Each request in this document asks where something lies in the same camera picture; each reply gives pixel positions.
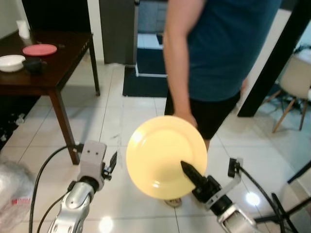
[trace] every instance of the red plate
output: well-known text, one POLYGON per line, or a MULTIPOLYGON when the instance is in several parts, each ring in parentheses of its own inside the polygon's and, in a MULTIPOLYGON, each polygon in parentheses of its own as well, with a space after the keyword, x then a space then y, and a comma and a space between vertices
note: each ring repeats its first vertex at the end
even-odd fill
POLYGON ((23 53, 28 56, 47 56, 56 53, 57 47, 48 44, 30 45, 23 49, 23 53))

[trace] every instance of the black shorts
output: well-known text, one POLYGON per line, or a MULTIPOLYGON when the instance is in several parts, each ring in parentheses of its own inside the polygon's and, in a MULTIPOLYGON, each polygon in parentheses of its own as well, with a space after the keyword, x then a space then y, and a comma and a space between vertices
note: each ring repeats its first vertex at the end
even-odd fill
MULTIPOLYGON (((217 132, 225 118, 234 109, 240 99, 240 92, 234 97, 218 102, 205 102, 190 99, 191 112, 198 124, 201 136, 209 140, 217 132)), ((168 92, 165 115, 173 115, 174 106, 170 92, 168 92)))

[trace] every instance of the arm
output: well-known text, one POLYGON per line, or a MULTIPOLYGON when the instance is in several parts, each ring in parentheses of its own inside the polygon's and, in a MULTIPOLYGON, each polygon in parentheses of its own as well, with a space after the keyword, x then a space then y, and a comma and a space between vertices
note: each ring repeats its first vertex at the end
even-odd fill
POLYGON ((164 31, 164 60, 175 115, 192 116, 189 100, 187 36, 204 8, 205 0, 169 0, 164 31))

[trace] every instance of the blue t-shirt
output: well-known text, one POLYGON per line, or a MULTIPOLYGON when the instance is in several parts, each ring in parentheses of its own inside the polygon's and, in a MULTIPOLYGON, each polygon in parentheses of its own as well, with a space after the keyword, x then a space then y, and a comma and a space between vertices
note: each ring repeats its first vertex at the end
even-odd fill
POLYGON ((254 65, 281 0, 207 0, 188 36, 190 98, 236 95, 254 65))

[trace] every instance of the white chair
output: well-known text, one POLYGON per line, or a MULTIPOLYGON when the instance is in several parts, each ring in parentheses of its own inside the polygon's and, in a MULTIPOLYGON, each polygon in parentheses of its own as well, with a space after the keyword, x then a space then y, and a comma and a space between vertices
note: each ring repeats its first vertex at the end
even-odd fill
MULTIPOLYGON (((311 50, 304 50, 297 55, 292 55, 283 76, 279 80, 280 87, 283 91, 293 96, 281 119, 277 122, 273 129, 276 132, 281 122, 291 110, 297 99, 303 100, 304 106, 300 120, 299 130, 302 129, 303 120, 308 106, 308 91, 311 88, 311 50)), ((277 91, 270 96, 264 103, 267 103, 278 96, 281 91, 277 91)))

